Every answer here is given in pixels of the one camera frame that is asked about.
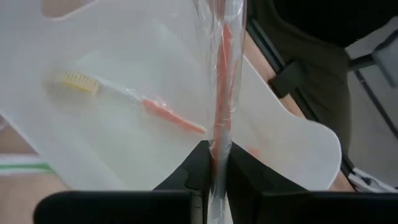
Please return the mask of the person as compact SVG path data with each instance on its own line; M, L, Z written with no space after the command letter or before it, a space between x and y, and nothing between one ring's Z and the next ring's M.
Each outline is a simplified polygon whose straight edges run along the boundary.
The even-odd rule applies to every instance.
M351 142L346 48L398 17L398 0L253 0L253 13L285 62L304 69L299 85L321 124Z

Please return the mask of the white plastic bin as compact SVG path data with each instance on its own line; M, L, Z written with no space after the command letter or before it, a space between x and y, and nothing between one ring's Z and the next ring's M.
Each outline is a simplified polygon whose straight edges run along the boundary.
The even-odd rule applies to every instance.
M0 0L0 114L73 189L153 189L202 136L136 98L209 128L204 30L192 0L97 0L56 19L42 0ZM55 86L56 72L98 77L134 98Z

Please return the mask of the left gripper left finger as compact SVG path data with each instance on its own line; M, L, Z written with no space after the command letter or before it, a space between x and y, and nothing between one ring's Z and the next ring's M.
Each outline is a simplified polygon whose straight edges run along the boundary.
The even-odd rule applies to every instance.
M206 224L211 185L208 141L149 191L64 191L36 206L34 224Z

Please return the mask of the green toothbrush in wrapper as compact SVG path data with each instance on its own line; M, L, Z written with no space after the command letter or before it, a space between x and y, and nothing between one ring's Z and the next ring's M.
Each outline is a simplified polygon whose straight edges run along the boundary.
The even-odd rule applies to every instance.
M35 154L0 154L0 176L55 173Z

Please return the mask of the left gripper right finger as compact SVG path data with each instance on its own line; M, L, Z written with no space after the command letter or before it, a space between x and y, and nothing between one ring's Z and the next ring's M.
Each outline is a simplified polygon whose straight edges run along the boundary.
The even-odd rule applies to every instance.
M398 194L309 191L237 144L226 191L233 224L398 224Z

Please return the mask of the orange toothbrush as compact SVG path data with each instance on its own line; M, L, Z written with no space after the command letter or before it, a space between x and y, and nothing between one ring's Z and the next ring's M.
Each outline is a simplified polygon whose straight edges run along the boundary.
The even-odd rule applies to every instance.
M247 0L193 0L201 71L207 76L211 187L207 224L226 222L226 171L233 144L246 35Z
M84 75L79 72L56 72L50 80L56 84L89 93L92 96L96 96L101 91L113 91L131 101L139 102L148 113L176 124L181 128L198 134L205 134L207 132L205 127L178 115L167 107L165 103L139 95L134 89L117 85L104 78Z

